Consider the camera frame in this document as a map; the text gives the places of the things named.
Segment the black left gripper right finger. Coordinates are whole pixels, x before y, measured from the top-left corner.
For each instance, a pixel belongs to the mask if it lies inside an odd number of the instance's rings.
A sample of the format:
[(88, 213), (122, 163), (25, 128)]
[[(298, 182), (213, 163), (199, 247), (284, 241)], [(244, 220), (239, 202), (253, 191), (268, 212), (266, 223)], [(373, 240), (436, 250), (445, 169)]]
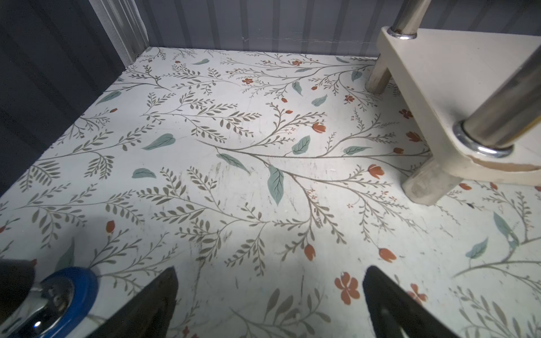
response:
[(457, 336), (378, 267), (368, 267), (362, 287), (377, 338)]

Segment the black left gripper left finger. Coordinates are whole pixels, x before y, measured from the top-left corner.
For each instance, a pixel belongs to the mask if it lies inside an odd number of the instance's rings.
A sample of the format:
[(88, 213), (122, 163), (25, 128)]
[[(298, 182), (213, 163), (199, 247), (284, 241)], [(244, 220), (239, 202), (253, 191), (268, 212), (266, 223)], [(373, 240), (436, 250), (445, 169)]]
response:
[(90, 337), (165, 337), (176, 307), (178, 278), (165, 269)]

